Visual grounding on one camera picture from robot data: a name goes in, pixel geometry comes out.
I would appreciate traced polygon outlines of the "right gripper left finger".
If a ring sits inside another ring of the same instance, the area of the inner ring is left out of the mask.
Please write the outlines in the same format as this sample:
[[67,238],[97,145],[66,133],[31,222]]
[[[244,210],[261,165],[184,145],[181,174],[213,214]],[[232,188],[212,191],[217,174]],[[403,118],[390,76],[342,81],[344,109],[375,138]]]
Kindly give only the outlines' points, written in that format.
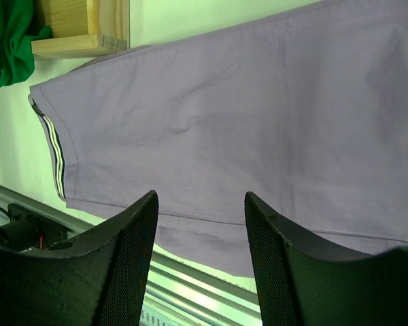
[[138,325],[157,221],[150,191],[44,251],[0,246],[0,325]]

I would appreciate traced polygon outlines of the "purple trousers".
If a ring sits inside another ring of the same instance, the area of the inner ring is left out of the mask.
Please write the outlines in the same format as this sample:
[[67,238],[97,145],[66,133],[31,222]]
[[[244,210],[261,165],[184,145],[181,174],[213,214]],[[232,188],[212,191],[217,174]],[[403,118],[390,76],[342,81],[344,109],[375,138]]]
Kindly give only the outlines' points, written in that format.
[[349,248],[408,245],[408,1],[319,1],[32,86],[71,209],[151,189],[156,244],[251,277],[244,197]]

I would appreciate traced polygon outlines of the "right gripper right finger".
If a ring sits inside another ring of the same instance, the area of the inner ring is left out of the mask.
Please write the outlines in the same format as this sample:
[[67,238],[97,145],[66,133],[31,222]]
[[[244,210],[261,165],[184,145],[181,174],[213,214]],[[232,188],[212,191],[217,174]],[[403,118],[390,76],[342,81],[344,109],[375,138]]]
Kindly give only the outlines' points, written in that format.
[[264,325],[408,325],[408,247],[343,247],[252,192],[244,211]]

